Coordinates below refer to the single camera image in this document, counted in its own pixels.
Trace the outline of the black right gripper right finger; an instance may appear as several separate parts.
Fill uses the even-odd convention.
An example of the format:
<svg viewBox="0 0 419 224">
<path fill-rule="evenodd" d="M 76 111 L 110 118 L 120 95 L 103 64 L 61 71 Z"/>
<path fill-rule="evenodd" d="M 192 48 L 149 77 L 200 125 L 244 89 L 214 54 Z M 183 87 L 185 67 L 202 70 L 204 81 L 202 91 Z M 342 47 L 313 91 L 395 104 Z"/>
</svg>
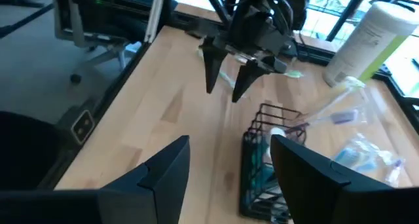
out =
<svg viewBox="0 0 419 224">
<path fill-rule="evenodd" d="M 393 188 L 273 135 L 274 173 L 294 223 L 418 224 L 418 188 Z"/>
</svg>

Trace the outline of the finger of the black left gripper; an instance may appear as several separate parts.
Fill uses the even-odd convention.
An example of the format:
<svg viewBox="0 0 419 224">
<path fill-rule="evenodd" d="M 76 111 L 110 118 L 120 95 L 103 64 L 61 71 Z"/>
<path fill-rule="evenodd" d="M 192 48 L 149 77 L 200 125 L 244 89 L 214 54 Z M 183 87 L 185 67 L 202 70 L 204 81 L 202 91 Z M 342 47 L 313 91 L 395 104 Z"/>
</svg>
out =
<svg viewBox="0 0 419 224">
<path fill-rule="evenodd" d="M 226 50 L 213 46 L 201 46 L 204 57 L 206 92 L 211 94 L 221 68 L 221 64 L 227 55 Z"/>
<path fill-rule="evenodd" d="M 287 64 L 275 56 L 248 60 L 245 65 L 240 66 L 232 93 L 232 102 L 237 102 L 259 77 L 271 73 L 283 74 L 286 69 Z"/>
</svg>

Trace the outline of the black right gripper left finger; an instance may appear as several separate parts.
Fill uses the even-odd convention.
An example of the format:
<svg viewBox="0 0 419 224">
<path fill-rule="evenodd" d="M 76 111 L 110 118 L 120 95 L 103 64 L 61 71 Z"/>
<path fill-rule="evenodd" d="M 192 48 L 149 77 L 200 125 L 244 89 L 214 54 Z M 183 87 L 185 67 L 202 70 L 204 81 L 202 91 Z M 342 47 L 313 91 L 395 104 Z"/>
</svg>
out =
<svg viewBox="0 0 419 224">
<path fill-rule="evenodd" d="M 189 179 L 184 135 L 100 189 L 1 193 L 2 223 L 178 223 Z"/>
</svg>

